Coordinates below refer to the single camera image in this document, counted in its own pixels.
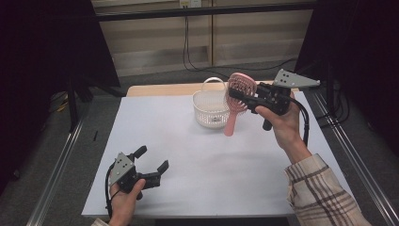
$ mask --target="hand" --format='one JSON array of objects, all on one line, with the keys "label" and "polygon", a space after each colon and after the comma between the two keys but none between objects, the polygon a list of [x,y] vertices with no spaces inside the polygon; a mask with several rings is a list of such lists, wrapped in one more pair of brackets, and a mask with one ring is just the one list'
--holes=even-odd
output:
[{"label": "hand", "polygon": [[311,156],[299,134],[299,107],[290,103],[287,113],[279,116],[264,106],[257,106],[255,111],[273,125],[279,146],[287,153],[291,163],[296,163]]},{"label": "hand", "polygon": [[120,190],[117,183],[113,184],[109,189],[111,197],[117,193],[112,199],[112,218],[109,221],[110,226],[126,226],[133,220],[133,213],[136,209],[136,198],[146,184],[146,180],[140,179],[136,182],[132,191],[126,194]]}]

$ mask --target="aluminum rail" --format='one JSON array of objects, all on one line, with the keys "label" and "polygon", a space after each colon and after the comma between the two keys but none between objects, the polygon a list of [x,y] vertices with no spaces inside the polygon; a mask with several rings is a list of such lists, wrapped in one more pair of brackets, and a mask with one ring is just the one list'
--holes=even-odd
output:
[{"label": "aluminum rail", "polygon": [[236,14],[251,12],[273,12],[273,11],[292,11],[292,10],[308,10],[322,7],[336,6],[339,1],[330,1],[319,3],[301,2],[301,3],[284,3],[284,4],[264,4],[251,6],[234,6],[234,7],[208,7],[208,8],[174,8],[137,12],[116,12],[116,13],[97,13],[93,16],[79,15],[63,15],[53,16],[51,21],[63,22],[110,22],[110,21],[127,21],[139,19],[169,18],[169,17],[185,17],[185,16],[203,16],[218,14]]},{"label": "aluminum rail", "polygon": [[38,202],[36,203],[35,209],[33,210],[29,221],[27,221],[26,226],[40,226],[42,225],[53,197],[56,194],[56,189],[59,184],[62,173],[67,166],[68,159],[71,156],[73,146],[79,137],[80,131],[82,129],[83,120],[88,114],[89,105],[82,107],[82,117],[80,121],[75,126],[74,130],[68,135],[67,141],[62,149],[61,155],[56,162],[53,172],[47,181],[46,187],[42,191]]},{"label": "aluminum rail", "polygon": [[[314,94],[314,99],[320,110],[327,114],[328,110],[326,108],[326,100],[322,96],[322,94]],[[358,173],[360,180],[363,182],[365,188],[369,192],[373,201],[375,202],[376,207],[380,211],[382,217],[387,222],[387,225],[395,226],[399,225],[399,217],[396,213],[396,210],[393,208],[390,200],[388,199],[385,192],[375,181],[375,178],[367,169],[363,160],[361,160],[358,151],[355,149],[354,145],[350,141],[349,137],[346,135],[343,128],[338,124],[338,121],[330,116],[327,117],[328,123],[331,125],[331,129],[337,137],[338,141],[341,143],[343,150],[345,151],[349,161],[354,167],[355,171]]]}]

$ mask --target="white paper surface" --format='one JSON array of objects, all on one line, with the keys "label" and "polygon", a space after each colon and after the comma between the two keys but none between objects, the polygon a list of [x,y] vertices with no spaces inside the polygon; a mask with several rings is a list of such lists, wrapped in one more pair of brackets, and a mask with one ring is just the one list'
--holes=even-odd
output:
[{"label": "white paper surface", "polygon": [[[352,194],[305,96],[296,92],[295,98],[310,114],[309,149],[322,156]],[[107,217],[106,171],[118,152],[133,153],[142,145],[148,150],[136,160],[138,172],[155,172],[165,160],[169,169],[161,186],[143,190],[135,212],[139,218],[291,215],[283,172],[290,162],[273,131],[262,125],[263,118],[248,111],[237,118],[233,136],[225,137],[223,130],[197,124],[192,96],[123,98],[82,215]]]}]

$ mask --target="pink hairbrush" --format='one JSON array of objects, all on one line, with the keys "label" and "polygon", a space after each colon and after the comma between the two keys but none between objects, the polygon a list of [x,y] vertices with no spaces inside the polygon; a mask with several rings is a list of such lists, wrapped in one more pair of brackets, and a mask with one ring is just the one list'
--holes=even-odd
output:
[{"label": "pink hairbrush", "polygon": [[236,89],[246,95],[253,96],[255,95],[257,85],[251,77],[243,73],[233,73],[227,82],[228,88],[225,94],[225,101],[229,107],[230,113],[224,129],[224,134],[230,137],[234,133],[237,116],[247,111],[247,105],[238,99],[232,98],[229,95],[229,89]]}]

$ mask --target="basket handle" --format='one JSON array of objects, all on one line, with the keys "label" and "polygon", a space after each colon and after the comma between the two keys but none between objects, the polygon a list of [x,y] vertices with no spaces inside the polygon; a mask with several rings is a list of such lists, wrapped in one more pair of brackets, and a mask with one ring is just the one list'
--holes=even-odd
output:
[{"label": "basket handle", "polygon": [[221,80],[221,79],[218,78],[218,77],[210,77],[210,78],[207,78],[207,79],[202,83],[202,87],[201,87],[200,89],[203,90],[203,86],[205,86],[205,84],[208,83],[208,82],[210,82],[210,81],[219,81],[219,82],[221,82],[221,83],[223,84],[223,87],[224,87],[223,90],[226,90],[226,84],[223,82],[223,80]]}]

